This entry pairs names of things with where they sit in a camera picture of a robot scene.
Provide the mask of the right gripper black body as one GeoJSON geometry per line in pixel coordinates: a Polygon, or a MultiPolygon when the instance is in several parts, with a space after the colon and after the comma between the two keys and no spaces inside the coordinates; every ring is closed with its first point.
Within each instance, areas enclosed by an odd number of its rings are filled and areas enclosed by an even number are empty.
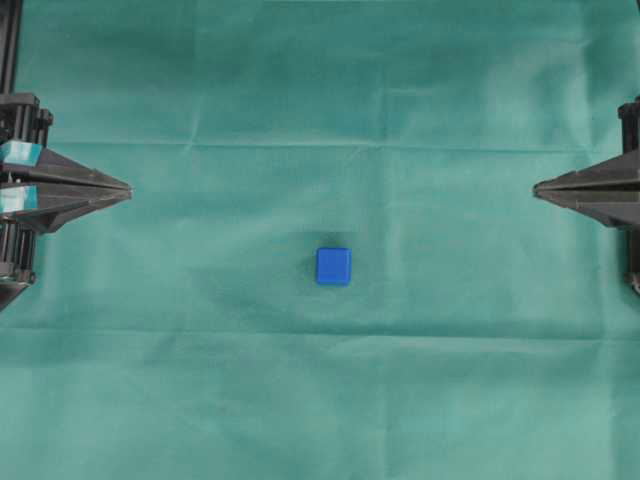
{"type": "MultiPolygon", "coordinates": [[[[622,150],[628,153],[639,148],[639,97],[618,108],[622,127],[622,150]]],[[[626,232],[627,270],[625,280],[639,294],[639,230],[626,232]]]]}

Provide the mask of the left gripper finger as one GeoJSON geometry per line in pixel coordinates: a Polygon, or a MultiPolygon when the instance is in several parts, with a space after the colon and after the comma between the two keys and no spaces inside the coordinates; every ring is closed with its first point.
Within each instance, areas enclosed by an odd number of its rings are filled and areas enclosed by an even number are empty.
{"type": "Polygon", "coordinates": [[[1,219],[38,234],[132,198],[132,189],[51,183],[16,183],[1,189],[1,219]]]}
{"type": "Polygon", "coordinates": [[[8,141],[1,145],[1,172],[23,181],[130,191],[131,186],[90,169],[39,144],[8,141]]]}

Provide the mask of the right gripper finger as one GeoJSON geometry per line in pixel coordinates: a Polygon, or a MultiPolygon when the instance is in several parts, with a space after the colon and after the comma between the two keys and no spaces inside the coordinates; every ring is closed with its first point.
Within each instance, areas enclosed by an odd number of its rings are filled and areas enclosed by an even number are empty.
{"type": "Polygon", "coordinates": [[[533,191],[616,190],[638,184],[639,154],[625,153],[588,168],[539,182],[533,191]]]}
{"type": "Polygon", "coordinates": [[[536,190],[534,196],[571,209],[606,227],[639,228],[639,193],[634,191],[536,190]]]}

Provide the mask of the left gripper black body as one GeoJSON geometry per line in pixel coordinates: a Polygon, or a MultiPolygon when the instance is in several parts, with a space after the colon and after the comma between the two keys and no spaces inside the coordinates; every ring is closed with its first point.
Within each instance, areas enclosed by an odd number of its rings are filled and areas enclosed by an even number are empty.
{"type": "Polygon", "coordinates": [[[11,166],[34,167],[47,146],[52,114],[33,94],[1,96],[1,308],[6,309],[35,283],[37,234],[16,214],[36,207],[36,188],[11,166]]]}

